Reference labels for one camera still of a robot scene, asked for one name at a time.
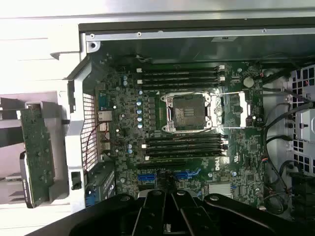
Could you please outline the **metal disk bay cage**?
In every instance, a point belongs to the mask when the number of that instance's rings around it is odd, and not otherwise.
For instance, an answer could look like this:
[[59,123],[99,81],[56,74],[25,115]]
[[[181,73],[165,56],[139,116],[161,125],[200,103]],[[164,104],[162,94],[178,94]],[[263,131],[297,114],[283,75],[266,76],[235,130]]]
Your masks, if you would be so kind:
[[[315,102],[315,65],[292,72],[292,91]],[[294,115],[293,160],[315,176],[315,108]]]

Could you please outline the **CPU socket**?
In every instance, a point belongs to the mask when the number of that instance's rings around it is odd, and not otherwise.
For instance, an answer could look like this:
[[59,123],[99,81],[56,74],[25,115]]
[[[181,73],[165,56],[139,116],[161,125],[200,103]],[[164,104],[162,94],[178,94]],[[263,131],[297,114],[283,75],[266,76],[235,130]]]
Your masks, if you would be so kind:
[[211,94],[206,91],[173,92],[160,98],[166,112],[161,130],[171,134],[206,132],[213,128]]

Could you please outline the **black RAM slot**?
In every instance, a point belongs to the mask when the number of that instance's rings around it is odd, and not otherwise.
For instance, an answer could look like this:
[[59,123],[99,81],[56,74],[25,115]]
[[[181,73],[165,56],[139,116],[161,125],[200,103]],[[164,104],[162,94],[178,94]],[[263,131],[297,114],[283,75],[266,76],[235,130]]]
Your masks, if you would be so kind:
[[228,145],[215,146],[215,147],[186,147],[186,148],[176,148],[176,149],[154,149],[146,150],[149,155],[158,154],[179,154],[179,153],[207,153],[207,152],[221,152],[227,150]]
[[226,156],[226,152],[191,152],[191,153],[161,153],[161,154],[146,154],[146,161],[149,160],[173,160],[173,159],[192,159],[192,158],[208,158]]
[[142,149],[154,148],[189,148],[194,146],[211,147],[222,146],[224,140],[219,138],[191,138],[191,139],[178,139],[178,140],[146,140],[141,145]]
[[161,78],[151,80],[137,80],[136,83],[139,85],[153,85],[153,84],[193,84],[193,83],[212,83],[225,81],[224,76],[218,78],[215,77],[192,77],[192,78]]
[[189,73],[189,72],[213,72],[225,70],[225,65],[219,65],[216,67],[205,67],[205,68],[169,68],[169,69],[143,69],[137,68],[136,73]]
[[200,72],[200,73],[173,73],[173,74],[148,74],[142,75],[142,79],[170,79],[170,78],[218,78],[223,76],[221,72]]
[[203,88],[218,88],[223,86],[222,83],[208,83],[208,84],[201,84],[201,83],[193,83],[193,84],[155,84],[155,85],[143,85],[143,90],[174,90],[174,89],[203,89]]
[[195,135],[186,135],[181,137],[175,137],[175,136],[168,136],[168,137],[158,137],[158,138],[147,138],[145,139],[145,142],[159,142],[159,141],[176,141],[176,140],[187,140],[187,139],[202,139],[202,138],[208,138],[208,139],[228,139],[227,134],[221,134],[221,133],[214,133],[214,134],[195,134]]

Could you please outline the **silver chipset heatsink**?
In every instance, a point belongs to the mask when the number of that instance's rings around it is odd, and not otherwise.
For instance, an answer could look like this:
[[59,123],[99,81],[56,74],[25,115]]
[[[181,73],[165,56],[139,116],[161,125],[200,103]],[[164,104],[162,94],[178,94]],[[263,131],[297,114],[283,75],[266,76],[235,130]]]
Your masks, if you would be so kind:
[[233,198],[230,183],[211,183],[209,184],[210,194],[221,194],[229,198]]

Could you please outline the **blue expansion slot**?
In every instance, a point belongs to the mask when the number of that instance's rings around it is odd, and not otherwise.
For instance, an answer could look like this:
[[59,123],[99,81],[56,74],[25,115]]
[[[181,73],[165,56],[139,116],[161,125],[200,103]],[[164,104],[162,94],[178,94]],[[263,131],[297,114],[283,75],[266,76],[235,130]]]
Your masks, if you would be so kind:
[[162,170],[158,170],[156,171],[154,174],[153,173],[149,173],[149,174],[138,174],[137,175],[137,179],[138,181],[153,181],[153,180],[157,180],[158,178],[164,178],[167,180],[173,180],[175,182],[179,182],[181,180],[187,180],[187,179],[191,179],[194,176],[199,175],[201,169],[197,169],[195,171],[162,171]]

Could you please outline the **black open PC case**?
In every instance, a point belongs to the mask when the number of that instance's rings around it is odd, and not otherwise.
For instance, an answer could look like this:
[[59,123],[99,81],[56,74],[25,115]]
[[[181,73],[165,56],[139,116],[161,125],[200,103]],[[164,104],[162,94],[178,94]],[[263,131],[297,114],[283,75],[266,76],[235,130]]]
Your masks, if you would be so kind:
[[74,211],[120,194],[112,159],[97,148],[95,88],[108,69],[120,65],[248,62],[262,70],[264,111],[263,199],[253,207],[287,210],[289,172],[305,173],[293,160],[294,115],[315,102],[292,91],[292,72],[315,65],[315,26],[193,31],[138,29],[89,32],[82,36],[85,60],[69,84],[70,123],[65,137]]

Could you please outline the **silver socket cover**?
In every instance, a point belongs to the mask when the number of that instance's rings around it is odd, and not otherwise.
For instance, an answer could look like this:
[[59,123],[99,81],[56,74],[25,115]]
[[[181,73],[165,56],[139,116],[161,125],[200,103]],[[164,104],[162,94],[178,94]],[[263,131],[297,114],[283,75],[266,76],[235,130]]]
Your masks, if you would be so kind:
[[243,91],[210,93],[207,98],[212,128],[246,128],[246,119],[251,116],[251,106]]

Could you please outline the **black expansion slot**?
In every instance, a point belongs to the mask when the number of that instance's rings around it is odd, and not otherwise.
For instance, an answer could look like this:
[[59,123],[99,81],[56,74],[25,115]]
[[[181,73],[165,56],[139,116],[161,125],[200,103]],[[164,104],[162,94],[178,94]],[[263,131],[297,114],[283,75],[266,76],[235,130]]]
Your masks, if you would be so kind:
[[153,163],[140,163],[137,164],[137,169],[157,169],[168,167],[181,167],[187,164],[186,161],[169,161],[169,162],[153,162]]

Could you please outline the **green motherboard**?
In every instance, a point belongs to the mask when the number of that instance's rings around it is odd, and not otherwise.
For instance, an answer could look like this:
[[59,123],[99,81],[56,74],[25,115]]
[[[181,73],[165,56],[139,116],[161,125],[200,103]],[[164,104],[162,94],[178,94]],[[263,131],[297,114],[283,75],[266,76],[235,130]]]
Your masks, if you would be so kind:
[[[136,73],[137,68],[169,69],[169,68],[205,68],[225,65],[223,73],[226,78],[223,86],[218,88],[143,90],[136,83],[142,80],[142,75],[153,73]],[[262,70],[260,66],[252,66],[248,62],[216,62],[216,63],[177,63],[155,64],[135,67],[120,65],[108,69],[95,88],[95,106],[97,108],[97,148],[102,159],[112,159],[115,167],[115,181],[118,193],[127,193],[139,197],[142,191],[163,188],[166,191],[183,189],[191,191],[195,196],[203,199],[209,194],[209,184],[230,183],[233,199],[256,206],[263,199],[263,173],[260,163],[263,161],[263,126],[264,111],[262,98]],[[246,77],[254,79],[254,85],[247,88],[243,85]],[[166,124],[166,112],[163,110],[160,98],[173,92],[206,91],[208,93],[228,93],[243,91],[246,101],[251,106],[251,116],[246,119],[246,128],[222,129],[212,128],[206,132],[171,134],[161,130]],[[147,138],[175,136],[181,137],[195,134],[227,134],[228,145],[226,156],[149,160],[144,156],[146,150],[176,149],[148,148],[141,145]],[[181,167],[157,169],[137,169],[140,163],[186,161]],[[175,182],[164,178],[153,181],[138,181],[138,174],[162,171],[195,171],[201,169],[199,175],[191,179]]]

